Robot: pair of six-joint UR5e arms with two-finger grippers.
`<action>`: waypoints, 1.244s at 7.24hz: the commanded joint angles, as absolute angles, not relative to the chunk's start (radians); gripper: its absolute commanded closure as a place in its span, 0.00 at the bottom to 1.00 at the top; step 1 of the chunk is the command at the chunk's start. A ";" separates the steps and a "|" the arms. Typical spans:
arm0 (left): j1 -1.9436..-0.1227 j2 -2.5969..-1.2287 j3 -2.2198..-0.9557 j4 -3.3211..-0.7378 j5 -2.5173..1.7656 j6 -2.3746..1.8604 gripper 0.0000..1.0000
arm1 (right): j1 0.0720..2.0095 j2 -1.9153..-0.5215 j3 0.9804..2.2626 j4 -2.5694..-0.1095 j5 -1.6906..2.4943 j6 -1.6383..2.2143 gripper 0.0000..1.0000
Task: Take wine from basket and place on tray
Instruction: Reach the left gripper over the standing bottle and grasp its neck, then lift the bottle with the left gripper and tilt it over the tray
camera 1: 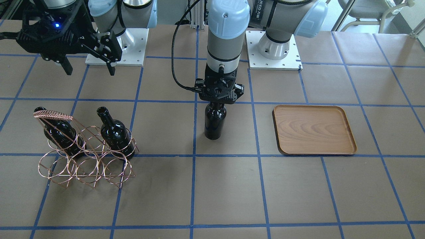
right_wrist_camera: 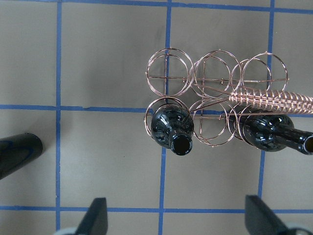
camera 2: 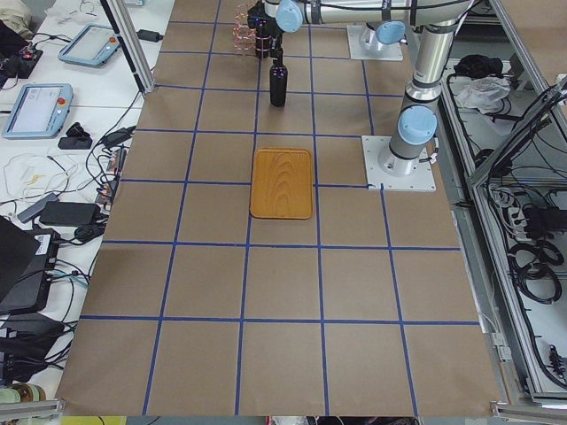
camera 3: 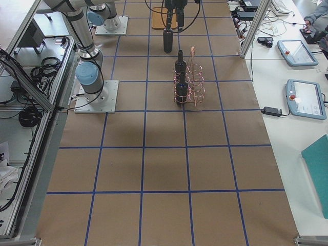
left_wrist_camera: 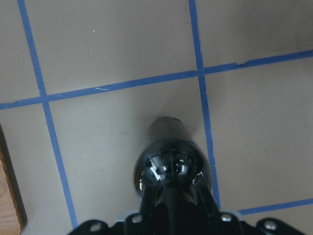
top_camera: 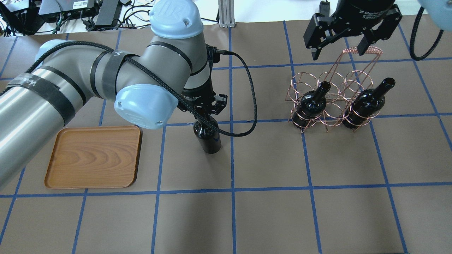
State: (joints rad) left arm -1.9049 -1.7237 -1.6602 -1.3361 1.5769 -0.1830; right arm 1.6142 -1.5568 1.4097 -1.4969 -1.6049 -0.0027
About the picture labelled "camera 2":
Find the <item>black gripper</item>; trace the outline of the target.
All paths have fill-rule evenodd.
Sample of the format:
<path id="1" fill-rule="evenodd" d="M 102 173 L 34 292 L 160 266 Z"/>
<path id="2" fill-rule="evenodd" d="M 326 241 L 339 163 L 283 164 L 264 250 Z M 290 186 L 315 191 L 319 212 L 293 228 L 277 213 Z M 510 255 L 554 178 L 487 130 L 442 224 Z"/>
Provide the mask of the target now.
<path id="1" fill-rule="evenodd" d="M 263 2 L 256 2 L 247 11 L 247 26 L 256 35 L 270 35 L 272 43 L 270 51 L 274 53 L 274 66 L 283 66 L 284 51 L 281 48 L 283 31 L 276 24 L 276 18 L 268 15 L 266 6 Z"/>

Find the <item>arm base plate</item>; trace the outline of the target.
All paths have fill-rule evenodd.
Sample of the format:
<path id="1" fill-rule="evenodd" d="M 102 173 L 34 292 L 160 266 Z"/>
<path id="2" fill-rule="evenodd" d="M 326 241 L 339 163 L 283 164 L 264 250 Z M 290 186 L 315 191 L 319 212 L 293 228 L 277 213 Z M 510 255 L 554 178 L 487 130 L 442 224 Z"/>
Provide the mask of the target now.
<path id="1" fill-rule="evenodd" d="M 368 190 L 434 192 L 436 184 L 429 154 L 422 148 L 418 158 L 406 160 L 390 150 L 390 136 L 361 138 Z"/>
<path id="2" fill-rule="evenodd" d="M 401 61 L 400 41 L 405 35 L 405 25 L 389 21 L 376 28 L 350 25 L 346 27 L 350 59 Z"/>

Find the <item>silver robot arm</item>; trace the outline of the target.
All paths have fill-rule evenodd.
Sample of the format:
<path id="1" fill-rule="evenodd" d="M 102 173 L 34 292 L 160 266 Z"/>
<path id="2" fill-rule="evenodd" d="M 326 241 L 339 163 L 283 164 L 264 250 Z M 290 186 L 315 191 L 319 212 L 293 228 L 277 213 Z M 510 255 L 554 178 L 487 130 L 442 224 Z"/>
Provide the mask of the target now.
<path id="1" fill-rule="evenodd" d="M 367 23 L 361 35 L 361 43 L 367 50 L 383 50 L 398 43 L 405 34 L 401 21 Z"/>
<path id="2" fill-rule="evenodd" d="M 377 156 L 381 169 L 395 177 L 415 171 L 419 157 L 437 128 L 435 115 L 441 93 L 440 79 L 454 35 L 471 1 L 258 1 L 247 11 L 247 25 L 262 40 L 268 40 L 273 59 L 270 102 L 285 104 L 287 68 L 282 40 L 306 24 L 325 25 L 362 22 L 375 31 L 388 24 L 422 27 L 423 33 L 411 80 L 405 87 L 397 129 L 387 147 Z"/>

